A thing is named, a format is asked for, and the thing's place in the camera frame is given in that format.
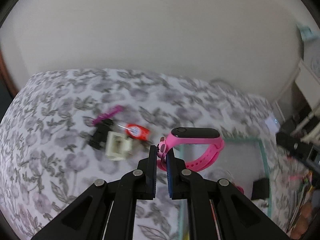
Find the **metal screw head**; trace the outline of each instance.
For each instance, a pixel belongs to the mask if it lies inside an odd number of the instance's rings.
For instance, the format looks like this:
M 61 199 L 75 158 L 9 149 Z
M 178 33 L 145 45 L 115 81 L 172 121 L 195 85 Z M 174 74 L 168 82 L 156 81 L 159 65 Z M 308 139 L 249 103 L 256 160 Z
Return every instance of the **metal screw head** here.
M 96 187 L 101 187 L 104 184 L 104 180 L 103 179 L 96 179 L 94 181 L 94 184 L 95 184 Z
M 229 185 L 229 180 L 227 180 L 227 179 L 220 179 L 220 180 L 219 180 L 219 184 L 220 184 L 221 186 L 228 186 L 228 185 Z
M 134 176 L 141 176 L 143 174 L 143 171 L 142 170 L 134 170 L 133 171 L 133 175 Z
M 179 128 L 177 128 L 177 131 L 178 132 L 185 132 L 187 129 L 186 128 L 184 128 L 184 127 L 179 127 Z
M 181 171 L 181 174 L 184 175 L 184 176 L 189 176 L 191 174 L 191 170 L 184 169 L 184 170 Z

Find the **purple object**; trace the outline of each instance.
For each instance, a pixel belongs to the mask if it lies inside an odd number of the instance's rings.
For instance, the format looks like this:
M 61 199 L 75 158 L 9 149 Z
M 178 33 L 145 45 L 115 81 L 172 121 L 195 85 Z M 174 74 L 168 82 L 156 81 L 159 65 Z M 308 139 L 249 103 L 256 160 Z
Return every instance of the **purple object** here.
M 122 111 L 122 106 L 116 105 L 108 110 L 108 112 L 104 114 L 100 114 L 96 119 L 92 121 L 92 124 L 95 126 L 96 124 L 100 123 L 101 121 L 113 117 L 115 114 Z

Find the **floral bedspread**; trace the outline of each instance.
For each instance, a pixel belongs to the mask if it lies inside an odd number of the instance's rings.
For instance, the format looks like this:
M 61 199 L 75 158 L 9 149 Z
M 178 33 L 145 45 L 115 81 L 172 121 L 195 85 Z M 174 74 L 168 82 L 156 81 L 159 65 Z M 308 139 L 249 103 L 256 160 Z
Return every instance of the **floral bedspread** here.
M 272 219 L 288 223 L 292 189 L 288 161 L 264 120 L 261 97 L 183 77 L 114 69 L 51 71 L 34 75 L 19 92 L 0 126 L 0 209 L 21 239 L 30 239 L 96 178 L 120 179 L 148 156 L 149 144 L 120 162 L 87 145 L 93 118 L 114 105 L 116 121 L 152 131 L 150 141 L 179 126 L 213 127 L 224 137 L 259 137 L 270 167 Z M 138 201 L 134 239 L 178 239 L 179 201 L 168 195 L 166 174 L 157 172 L 156 199 Z

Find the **pink watch strap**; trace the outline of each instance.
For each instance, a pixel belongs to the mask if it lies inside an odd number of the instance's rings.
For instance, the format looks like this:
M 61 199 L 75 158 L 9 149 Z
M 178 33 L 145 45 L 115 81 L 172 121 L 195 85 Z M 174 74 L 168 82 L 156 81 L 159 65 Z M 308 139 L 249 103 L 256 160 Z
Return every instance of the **pink watch strap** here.
M 186 163 L 186 168 L 192 171 L 202 171 L 212 165 L 224 147 L 221 136 L 217 138 L 177 138 L 169 133 L 167 138 L 159 143 L 158 157 L 160 160 L 157 160 L 158 168 L 166 171 L 165 156 L 171 148 L 179 144 L 210 144 L 201 157 Z

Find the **small white box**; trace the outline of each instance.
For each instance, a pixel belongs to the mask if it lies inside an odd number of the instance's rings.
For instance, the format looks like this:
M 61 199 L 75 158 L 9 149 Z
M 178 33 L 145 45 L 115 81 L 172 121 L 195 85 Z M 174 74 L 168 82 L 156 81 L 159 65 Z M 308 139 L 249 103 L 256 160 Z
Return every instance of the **small white box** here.
M 108 132 L 106 156 L 113 161 L 127 159 L 132 150 L 132 139 L 123 133 Z

